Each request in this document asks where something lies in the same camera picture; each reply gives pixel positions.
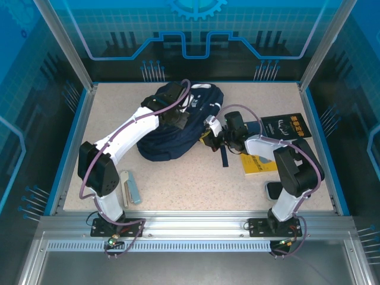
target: black book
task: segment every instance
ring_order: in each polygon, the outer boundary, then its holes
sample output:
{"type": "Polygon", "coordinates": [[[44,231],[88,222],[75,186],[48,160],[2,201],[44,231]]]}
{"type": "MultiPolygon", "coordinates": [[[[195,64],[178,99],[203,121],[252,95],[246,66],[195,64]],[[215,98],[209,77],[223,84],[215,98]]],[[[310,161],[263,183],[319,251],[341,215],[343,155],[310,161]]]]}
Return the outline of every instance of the black book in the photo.
{"type": "Polygon", "coordinates": [[[264,117],[261,120],[269,138],[295,140],[311,137],[301,113],[264,117]]]}

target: enclosure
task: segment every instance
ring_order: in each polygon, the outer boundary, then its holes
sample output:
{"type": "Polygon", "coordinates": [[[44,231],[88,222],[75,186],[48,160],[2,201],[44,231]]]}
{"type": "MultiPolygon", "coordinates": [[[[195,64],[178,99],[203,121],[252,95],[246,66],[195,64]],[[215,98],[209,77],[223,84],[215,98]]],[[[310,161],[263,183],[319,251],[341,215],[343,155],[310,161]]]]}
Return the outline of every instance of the enclosure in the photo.
{"type": "Polygon", "coordinates": [[[3,0],[0,16],[1,284],[378,284],[378,1],[3,0]],[[244,175],[232,153],[223,167],[200,142],[162,163],[132,147],[118,170],[135,176],[126,215],[147,219],[142,237],[108,261],[108,238],[90,236],[80,145],[184,78],[215,84],[223,106],[304,118],[325,180],[300,208],[297,258],[245,229],[278,173],[244,175]]]}

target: robotic arm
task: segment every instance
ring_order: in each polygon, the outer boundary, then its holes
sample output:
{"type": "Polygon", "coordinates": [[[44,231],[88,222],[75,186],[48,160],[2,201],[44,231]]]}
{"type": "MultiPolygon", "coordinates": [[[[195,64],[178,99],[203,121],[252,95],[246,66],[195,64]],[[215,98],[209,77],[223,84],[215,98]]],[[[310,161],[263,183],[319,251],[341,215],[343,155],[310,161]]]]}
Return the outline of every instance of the robotic arm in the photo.
{"type": "Polygon", "coordinates": [[[112,221],[123,219],[124,211],[118,203],[116,192],[120,178],[116,165],[124,154],[143,136],[160,124],[174,125],[183,129],[189,113],[186,112],[193,95],[180,84],[172,83],[167,92],[152,95],[141,107],[113,133],[95,144],[84,142],[79,151],[78,176],[83,180],[93,159],[102,151],[86,181],[103,214],[112,221]]]}
{"type": "MultiPolygon", "coordinates": [[[[114,191],[120,181],[116,165],[137,141],[160,124],[182,129],[185,127],[189,116],[186,107],[194,98],[189,89],[188,86],[185,91],[185,87],[173,83],[166,93],[146,98],[134,115],[113,133],[95,144],[86,141],[80,147],[78,176],[85,180],[100,212],[109,222],[117,224],[124,220],[124,211],[114,191]],[[96,156],[99,158],[87,173],[96,156]]],[[[205,120],[210,129],[210,133],[203,138],[205,145],[213,151],[217,151],[221,145],[227,145],[241,153],[258,155],[277,163],[283,190],[267,218],[267,224],[275,234],[286,226],[287,221],[294,219],[293,215],[300,203],[316,188],[318,176],[320,181],[324,179],[322,167],[303,139],[293,141],[289,146],[285,142],[262,137],[261,134],[249,134],[239,112],[226,114],[225,121],[226,126],[222,127],[213,116],[205,120]]]]}
{"type": "Polygon", "coordinates": [[[205,145],[213,151],[221,145],[227,145],[244,154],[275,160],[277,164],[283,190],[276,204],[269,210],[267,218],[267,224],[275,234],[286,227],[285,222],[294,219],[294,213],[302,201],[317,186],[318,175],[314,167],[318,169],[321,181],[324,180],[324,171],[304,139],[295,140],[290,145],[260,134],[249,134],[239,112],[227,113],[224,118],[224,128],[215,117],[206,119],[205,124],[211,132],[203,138],[205,145]],[[312,163],[300,152],[308,156],[312,163]]]}

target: blue frame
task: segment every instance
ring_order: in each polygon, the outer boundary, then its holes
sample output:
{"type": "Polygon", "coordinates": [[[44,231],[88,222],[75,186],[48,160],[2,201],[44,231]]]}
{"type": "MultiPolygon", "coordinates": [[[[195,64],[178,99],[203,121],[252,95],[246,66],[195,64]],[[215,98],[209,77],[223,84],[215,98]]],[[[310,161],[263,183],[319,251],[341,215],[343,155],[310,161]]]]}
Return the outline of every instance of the blue frame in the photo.
{"type": "Polygon", "coordinates": [[[57,195],[57,192],[58,192],[59,181],[61,180],[62,172],[64,171],[64,166],[65,166],[65,163],[66,163],[66,160],[68,157],[69,149],[70,149],[70,146],[72,143],[72,139],[74,137],[75,130],[77,129],[79,116],[82,112],[83,103],[84,103],[86,97],[87,97],[87,90],[83,89],[81,99],[79,101],[77,110],[75,112],[74,120],[72,121],[69,136],[66,140],[64,152],[62,153],[61,161],[59,162],[58,170],[57,170],[57,173],[55,175],[52,190],[50,192],[49,199],[48,199],[47,204],[46,204],[45,212],[43,213],[44,216],[49,216],[50,211],[53,208],[55,196],[57,195]]]}
{"type": "Polygon", "coordinates": [[[340,207],[342,209],[342,215],[349,216],[350,211],[349,211],[349,208],[347,206],[346,199],[344,198],[344,194],[343,194],[343,190],[342,190],[342,187],[340,185],[340,182],[339,182],[337,170],[335,169],[333,158],[331,157],[330,150],[328,149],[327,140],[326,140],[325,134],[323,133],[321,121],[319,120],[318,113],[316,111],[316,107],[315,107],[315,104],[313,101],[313,97],[311,96],[311,92],[310,92],[309,87],[306,89],[306,95],[307,95],[309,103],[310,103],[311,112],[312,112],[312,115],[313,115],[314,120],[315,120],[315,125],[316,125],[316,128],[318,130],[319,137],[321,138],[322,148],[323,148],[323,151],[325,152],[328,166],[330,167],[332,181],[334,182],[334,185],[335,185],[335,188],[337,191],[338,200],[339,200],[338,202],[339,202],[340,207]]]}

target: speckled work surface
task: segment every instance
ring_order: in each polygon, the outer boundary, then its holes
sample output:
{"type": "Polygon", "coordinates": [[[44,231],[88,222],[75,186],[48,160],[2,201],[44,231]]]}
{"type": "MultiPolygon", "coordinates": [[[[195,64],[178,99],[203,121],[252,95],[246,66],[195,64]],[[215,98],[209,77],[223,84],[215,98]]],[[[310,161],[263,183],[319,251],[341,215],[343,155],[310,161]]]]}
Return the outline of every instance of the speckled work surface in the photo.
{"type": "MultiPolygon", "coordinates": [[[[296,83],[216,83],[224,93],[223,106],[240,103],[258,116],[302,113],[306,120],[296,83]]],[[[91,143],[104,138],[125,122],[142,100],[156,92],[162,83],[102,83],[99,84],[83,141],[91,143]]],[[[245,121],[252,115],[239,110],[245,121]]],[[[308,140],[313,151],[312,139],[308,140]]],[[[119,173],[131,170],[142,203],[130,205],[130,210],[267,210],[273,203],[264,192],[266,181],[279,181],[277,172],[246,176],[240,157],[228,153],[229,167],[223,168],[220,152],[196,143],[181,158],[166,162],[144,159],[133,146],[117,165],[119,173]]],[[[65,211],[95,210],[92,199],[78,197],[81,179],[75,166],[67,193],[65,211]]],[[[116,189],[122,204],[120,184],[116,189]]],[[[325,182],[301,210],[332,210],[325,182]]]]}

